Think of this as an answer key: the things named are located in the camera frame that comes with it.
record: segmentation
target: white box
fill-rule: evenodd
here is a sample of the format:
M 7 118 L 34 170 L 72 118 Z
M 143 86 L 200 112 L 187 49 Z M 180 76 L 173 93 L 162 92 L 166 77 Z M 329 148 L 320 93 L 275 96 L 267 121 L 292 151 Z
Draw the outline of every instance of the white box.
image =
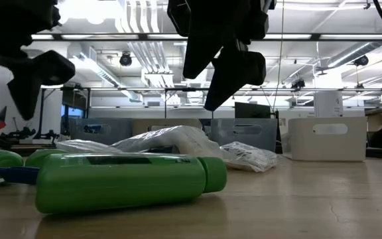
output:
M 293 160 L 363 161 L 366 117 L 297 118 L 288 121 Z

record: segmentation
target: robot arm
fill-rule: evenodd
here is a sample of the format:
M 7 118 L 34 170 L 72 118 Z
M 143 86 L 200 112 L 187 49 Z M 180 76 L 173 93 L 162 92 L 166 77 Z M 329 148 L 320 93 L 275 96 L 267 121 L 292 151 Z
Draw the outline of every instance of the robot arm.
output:
M 184 72 L 194 79 L 212 62 L 215 72 L 205 108 L 216 110 L 246 84 L 262 85 L 266 62 L 249 52 L 252 39 L 263 39 L 269 28 L 267 11 L 275 0 L 170 0 L 168 16 L 178 34 L 188 37 Z M 215 55 L 221 50 L 218 58 Z
M 0 66 L 11 70 L 8 83 L 13 101 L 25 120 L 33 117 L 41 85 L 64 84 L 75 75 L 74 65 L 50 50 L 34 59 L 22 46 L 32 35 L 59 25 L 58 0 L 0 0 Z

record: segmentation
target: clear plastic bag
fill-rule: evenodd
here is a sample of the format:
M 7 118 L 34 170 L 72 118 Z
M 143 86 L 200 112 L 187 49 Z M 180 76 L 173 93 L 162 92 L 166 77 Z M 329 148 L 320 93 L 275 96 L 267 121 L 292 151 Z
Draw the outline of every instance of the clear plastic bag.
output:
M 201 129 L 183 125 L 142 133 L 111 146 L 123 152 L 140 152 L 173 145 L 180 154 L 195 157 L 223 156 L 219 145 L 210 141 Z
M 225 164 L 234 169 L 245 171 L 265 172 L 279 164 L 284 159 L 269 150 L 258 149 L 240 142 L 228 143 L 221 147 L 224 150 Z
M 69 153 L 120 153 L 121 151 L 94 141 L 86 141 L 81 139 L 67 140 L 58 142 L 57 149 L 65 150 Z

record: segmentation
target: black monitor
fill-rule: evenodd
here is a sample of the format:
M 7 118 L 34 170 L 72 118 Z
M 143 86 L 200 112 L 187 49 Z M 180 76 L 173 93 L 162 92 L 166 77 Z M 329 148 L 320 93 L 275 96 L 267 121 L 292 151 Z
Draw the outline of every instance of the black monitor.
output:
M 271 107 L 259 105 L 259 104 L 249 104 L 249 103 L 235 103 L 235 118 L 271 118 Z

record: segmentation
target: desk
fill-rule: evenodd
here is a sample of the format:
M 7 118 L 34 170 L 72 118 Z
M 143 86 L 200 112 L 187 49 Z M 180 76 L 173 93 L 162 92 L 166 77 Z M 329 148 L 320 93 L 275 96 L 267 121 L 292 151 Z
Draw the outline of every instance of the desk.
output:
M 382 160 L 230 171 L 193 202 L 44 217 L 34 187 L 0 188 L 0 238 L 382 238 Z

